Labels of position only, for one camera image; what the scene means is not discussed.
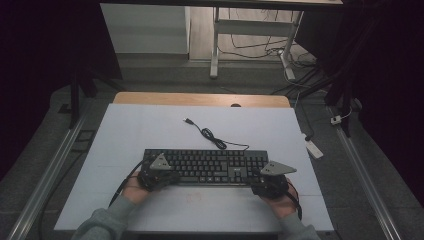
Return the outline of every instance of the table surface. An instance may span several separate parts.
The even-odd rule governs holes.
[[[245,107],[223,107],[231,105],[234,99]],[[271,100],[272,107],[262,107],[266,99]],[[222,139],[247,141],[250,149],[267,150],[271,160],[298,169],[289,177],[298,186],[302,198],[304,223],[313,224],[317,230],[332,230],[296,116],[285,97],[168,93],[116,96],[55,229],[76,229],[96,208],[107,207],[122,176],[137,164],[144,149],[215,149],[195,127],[182,121],[185,117],[212,129]],[[230,187],[167,187],[137,208],[129,222],[128,230],[135,232],[275,233],[280,229],[269,207],[249,188]]]

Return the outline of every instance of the floor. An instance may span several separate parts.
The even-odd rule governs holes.
[[[191,35],[190,35],[190,59],[201,61],[209,60],[213,46],[213,19],[214,10],[208,7],[191,8]],[[237,8],[220,8],[220,19],[250,20],[266,22],[291,22],[296,12],[281,10],[254,10]],[[220,34],[218,47],[220,60],[253,60],[278,62],[275,52],[267,50],[285,46],[286,37],[246,36]],[[300,54],[307,53],[299,45],[293,45],[293,57],[297,59]],[[312,60],[313,56],[303,55],[302,60]]]
[[[246,54],[260,54],[260,51]],[[192,61],[178,58],[152,57],[146,59],[137,56],[121,56],[119,62],[124,79],[116,80],[116,82],[128,91],[265,95],[289,85],[283,78],[281,63],[270,60],[234,62],[230,61],[233,59],[229,59],[220,63],[218,79],[210,80],[209,63],[204,61],[208,59],[207,51],[205,51],[205,54],[203,57],[199,54],[198,59]],[[308,70],[295,68],[295,74],[302,76]],[[90,146],[90,141],[85,141],[86,135],[95,134],[108,104],[113,101],[117,93],[115,89],[101,81],[96,80],[95,84],[99,90],[95,98],[85,99],[81,96],[82,101],[85,103],[91,102],[92,107],[82,126],[81,134],[72,145],[72,151],[67,156],[59,173],[59,178],[63,176],[63,181],[57,185],[57,190],[53,192],[43,212],[43,220],[39,221],[40,218],[37,218],[32,224],[27,239],[39,239],[40,233],[44,239],[70,239],[72,236],[72,233],[57,232],[53,228],[82,167],[86,150]],[[287,95],[288,89],[290,88],[275,94]],[[296,93],[297,90],[289,95],[292,97],[292,106],[296,106],[295,111],[299,125],[303,132],[313,133],[312,140],[325,155],[319,161],[311,159],[311,163],[317,175],[333,226],[337,231],[320,232],[320,237],[322,239],[344,240],[387,239],[381,230],[375,211],[359,184],[357,174],[352,168],[348,155],[338,137],[337,128],[329,123],[329,118],[332,116],[329,111],[337,112],[337,108],[328,108],[324,105],[325,89],[301,101],[296,101]],[[22,152],[15,166],[0,182],[0,239],[6,239],[8,236],[27,199],[68,131],[70,116],[63,109],[66,109],[66,105],[69,105],[69,103],[69,87],[60,89],[52,95],[50,110],[43,123]],[[358,111],[360,110],[355,108],[351,115],[351,139],[357,147],[382,200],[387,205],[401,236],[403,236],[402,239],[421,240],[424,236],[423,208],[411,194],[384,153],[364,131],[361,123],[357,120]],[[126,239],[188,238],[187,236],[175,235],[141,235],[139,237],[131,234],[127,234],[125,237]],[[201,237],[208,239],[228,238],[228,236],[222,235]],[[276,239],[276,236],[231,236],[231,238]]]

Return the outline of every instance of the keyboard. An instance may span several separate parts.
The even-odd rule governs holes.
[[[161,153],[185,186],[246,186],[260,181],[253,169],[269,162],[267,151],[197,149],[146,149],[143,160]]]

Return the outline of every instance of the metal frame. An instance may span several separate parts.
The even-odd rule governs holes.
[[[59,174],[60,169],[62,168],[63,163],[68,156],[69,151],[71,150],[72,144],[74,143],[78,132],[81,129],[88,111],[91,108],[93,100],[86,99],[82,105],[81,117],[75,123],[73,129],[69,129],[66,133],[62,143],[57,149],[56,153],[50,160],[49,165],[46,168],[41,180],[38,182],[34,191],[31,194],[31,197],[28,199],[24,209],[21,212],[18,220],[12,228],[7,239],[25,239],[29,230],[32,227],[39,211],[41,210],[42,205],[46,201],[46,198],[53,187],[53,183],[56,180],[57,175]]]
[[[288,80],[295,80],[293,70],[290,66],[288,56],[299,27],[303,12],[296,12],[297,16],[294,22],[259,22],[244,20],[220,20],[219,7],[215,9],[214,27],[213,27],[213,47],[211,55],[210,78],[218,77],[218,35],[254,35],[254,36],[276,36],[287,37],[287,44],[282,54],[279,54],[283,63],[285,74]]]
[[[359,182],[362,185],[362,188],[365,192],[365,195],[368,198],[368,201],[371,207],[374,209],[377,219],[380,222],[381,228],[386,235],[387,239],[390,240],[401,240],[402,237],[397,230],[396,224],[390,215],[389,210],[386,207],[386,204],[381,199],[374,182],[372,181],[367,168],[362,162],[361,157],[359,156],[358,151],[356,150],[355,145],[352,140],[346,137],[344,131],[341,127],[337,127],[337,134],[340,138],[340,141],[349,157],[349,160],[352,164],[353,169],[358,176]]]

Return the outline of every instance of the person's right hand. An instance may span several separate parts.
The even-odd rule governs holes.
[[[293,195],[296,199],[299,199],[299,196],[296,194],[293,186],[289,184],[288,192]],[[271,207],[275,216],[280,219],[286,217],[292,213],[296,212],[295,203],[287,196],[283,196],[277,199],[268,199],[265,197],[261,197],[268,205]]]

